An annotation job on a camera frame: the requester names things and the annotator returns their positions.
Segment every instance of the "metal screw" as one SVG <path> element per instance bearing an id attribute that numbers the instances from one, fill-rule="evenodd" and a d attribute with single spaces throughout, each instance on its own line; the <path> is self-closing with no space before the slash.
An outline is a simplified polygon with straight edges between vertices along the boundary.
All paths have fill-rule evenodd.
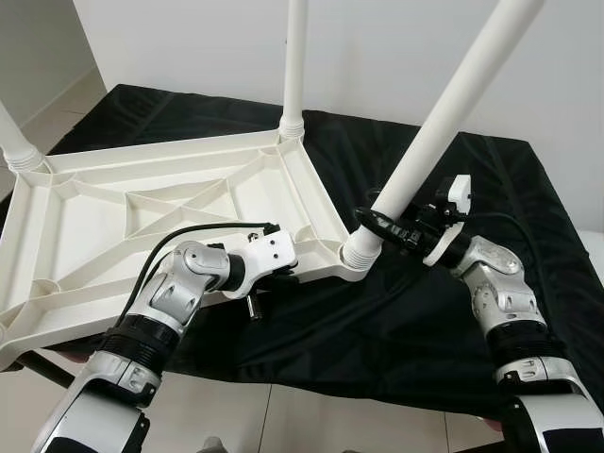
<path id="1" fill-rule="evenodd" d="M 247 302 L 247 309 L 249 310 L 249 317 L 252 321 L 258 321 L 262 319 L 262 311 L 260 310 L 260 304 L 255 294 L 249 294 L 245 298 Z"/>

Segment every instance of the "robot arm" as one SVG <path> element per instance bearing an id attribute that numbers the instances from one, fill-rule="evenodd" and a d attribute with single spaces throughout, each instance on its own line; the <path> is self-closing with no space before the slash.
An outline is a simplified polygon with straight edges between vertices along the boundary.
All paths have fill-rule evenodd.
<path id="1" fill-rule="evenodd" d="M 461 233 L 469 211 L 469 176 L 445 182 L 433 205 L 395 223 L 357 209 L 361 224 L 426 265 L 439 263 L 465 282 L 495 363 L 495 381 L 509 398 L 503 433 L 511 451 L 604 451 L 604 417 L 549 331 L 524 280 L 521 260 L 505 247 Z"/>
<path id="2" fill-rule="evenodd" d="M 289 234 L 278 231 L 227 253 L 217 245 L 181 243 L 109 329 L 59 402 L 34 444 L 44 453 L 139 453 L 149 430 L 141 408 L 184 336 L 204 293 L 247 295 L 261 277 L 295 264 Z"/>

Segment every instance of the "tile floor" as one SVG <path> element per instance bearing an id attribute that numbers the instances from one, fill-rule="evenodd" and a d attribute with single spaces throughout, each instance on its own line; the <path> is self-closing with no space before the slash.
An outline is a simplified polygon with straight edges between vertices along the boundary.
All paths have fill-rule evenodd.
<path id="1" fill-rule="evenodd" d="M 28 123 L 25 136 L 48 152 L 104 94 L 100 75 L 92 71 Z M 0 197 L 13 183 L 12 173 L 0 161 Z M 77 365 L 47 355 L 77 371 Z M 0 375 L 3 450 L 29 451 L 62 393 L 59 386 L 27 370 Z M 221 437 L 231 453 L 451 453 L 501 440 L 469 415 L 171 373 L 146 413 L 152 423 L 146 453 L 195 452 L 210 435 Z"/>

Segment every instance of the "white wall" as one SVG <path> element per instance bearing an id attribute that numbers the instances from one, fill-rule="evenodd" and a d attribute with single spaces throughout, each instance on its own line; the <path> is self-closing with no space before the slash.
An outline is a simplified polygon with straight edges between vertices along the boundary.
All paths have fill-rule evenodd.
<path id="1" fill-rule="evenodd" d="M 0 0 L 0 99 L 17 124 L 93 65 L 71 0 Z"/>
<path id="2" fill-rule="evenodd" d="M 285 0 L 74 0 L 108 87 L 281 102 Z M 311 0 L 305 105 L 421 124 L 495 0 Z M 599 0 L 548 0 L 464 130 L 529 140 L 604 230 Z"/>

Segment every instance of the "black cloth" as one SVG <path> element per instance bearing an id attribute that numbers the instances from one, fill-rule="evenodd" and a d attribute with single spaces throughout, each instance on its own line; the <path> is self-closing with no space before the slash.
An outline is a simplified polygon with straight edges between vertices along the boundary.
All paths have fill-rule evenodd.
<path id="1" fill-rule="evenodd" d="M 120 85 L 52 152 L 266 130 L 277 127 L 280 113 L 278 106 Z M 366 192 L 383 185 L 418 127 L 308 110 L 304 120 L 310 159 L 353 230 L 353 208 L 368 205 Z M 429 201 L 443 177 L 457 174 L 472 176 L 473 212 L 507 212 L 536 243 L 533 257 L 509 224 L 482 219 L 466 227 L 520 256 L 548 323 L 603 408 L 604 290 L 543 166 L 526 142 L 461 133 L 416 200 Z M 498 417 L 494 367 L 469 293 L 444 269 L 386 249 L 361 282 L 328 278 L 262 294 L 260 302 L 264 319 L 255 323 L 242 301 L 202 310 L 169 369 Z"/>

